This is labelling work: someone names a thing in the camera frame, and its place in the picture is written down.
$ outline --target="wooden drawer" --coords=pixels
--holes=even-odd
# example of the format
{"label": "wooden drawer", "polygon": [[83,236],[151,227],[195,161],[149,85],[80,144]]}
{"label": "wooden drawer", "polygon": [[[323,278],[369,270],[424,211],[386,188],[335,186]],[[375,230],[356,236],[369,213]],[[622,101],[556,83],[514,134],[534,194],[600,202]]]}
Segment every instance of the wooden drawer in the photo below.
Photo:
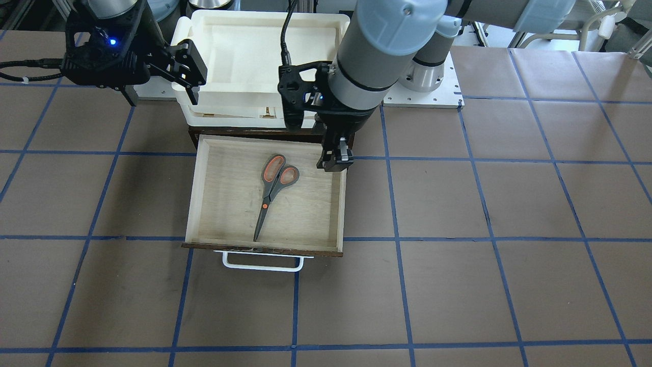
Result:
{"label": "wooden drawer", "polygon": [[[285,155],[300,176],[274,199],[254,242],[263,196],[261,172],[274,154]],[[346,171],[318,170],[320,154],[319,144],[201,135],[183,246],[342,256]]]}

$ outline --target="scissor blade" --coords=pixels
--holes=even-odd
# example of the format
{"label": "scissor blade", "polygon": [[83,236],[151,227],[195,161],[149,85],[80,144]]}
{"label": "scissor blade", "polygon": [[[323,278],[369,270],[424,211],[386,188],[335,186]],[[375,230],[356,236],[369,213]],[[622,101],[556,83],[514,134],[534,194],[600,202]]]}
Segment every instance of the scissor blade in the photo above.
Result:
{"label": "scissor blade", "polygon": [[267,215],[267,206],[269,202],[266,200],[263,201],[263,206],[260,207],[260,214],[258,214],[258,222],[256,223],[256,230],[254,231],[254,242],[258,240],[258,235],[260,234],[260,229],[263,227],[263,222],[265,221],[265,215]]}

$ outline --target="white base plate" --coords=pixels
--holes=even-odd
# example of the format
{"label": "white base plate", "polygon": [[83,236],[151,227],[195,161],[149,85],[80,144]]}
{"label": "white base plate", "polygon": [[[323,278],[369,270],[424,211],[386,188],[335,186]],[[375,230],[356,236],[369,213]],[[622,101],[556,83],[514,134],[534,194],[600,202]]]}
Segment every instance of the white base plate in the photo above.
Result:
{"label": "white base plate", "polygon": [[396,83],[389,89],[383,99],[385,106],[392,107],[425,107],[425,108],[458,108],[464,107],[464,98],[457,73],[452,64],[451,54],[446,57],[444,78],[439,88],[430,93],[420,93],[405,88],[401,83]]}

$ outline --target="stacked white bins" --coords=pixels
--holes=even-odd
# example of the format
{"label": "stacked white bins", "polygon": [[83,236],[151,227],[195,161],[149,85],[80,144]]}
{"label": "stacked white bins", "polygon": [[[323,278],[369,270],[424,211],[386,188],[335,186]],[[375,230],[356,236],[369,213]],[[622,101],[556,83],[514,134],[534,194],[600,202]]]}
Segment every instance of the stacked white bins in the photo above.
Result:
{"label": "stacked white bins", "polygon": [[[173,83],[187,123],[194,127],[285,127],[276,90],[280,32],[285,13],[198,10],[182,17],[172,39],[191,39],[208,67],[194,106],[186,91]],[[292,63],[332,61],[349,24],[341,14],[292,16],[286,42]],[[314,80],[314,71],[302,73]],[[312,128],[314,113],[305,114],[303,128]]]}

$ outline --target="white drawer handle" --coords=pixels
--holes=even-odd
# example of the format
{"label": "white drawer handle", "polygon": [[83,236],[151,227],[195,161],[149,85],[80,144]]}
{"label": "white drawer handle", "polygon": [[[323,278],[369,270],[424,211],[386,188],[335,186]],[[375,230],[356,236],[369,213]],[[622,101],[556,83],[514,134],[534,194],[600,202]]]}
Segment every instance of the white drawer handle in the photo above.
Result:
{"label": "white drawer handle", "polygon": [[[298,272],[303,268],[303,261],[305,259],[312,259],[313,256],[294,256],[294,255],[281,255],[279,253],[256,253],[256,252],[240,252],[240,251],[220,251],[214,250],[215,252],[222,253],[222,264],[227,268],[231,269],[247,269],[247,270],[267,270],[270,272]],[[244,265],[244,264],[233,264],[229,263],[229,253],[244,253],[246,255],[258,255],[258,256],[280,256],[280,257],[295,257],[299,259],[299,264],[293,268],[286,268],[283,266],[264,266],[264,265]]]}

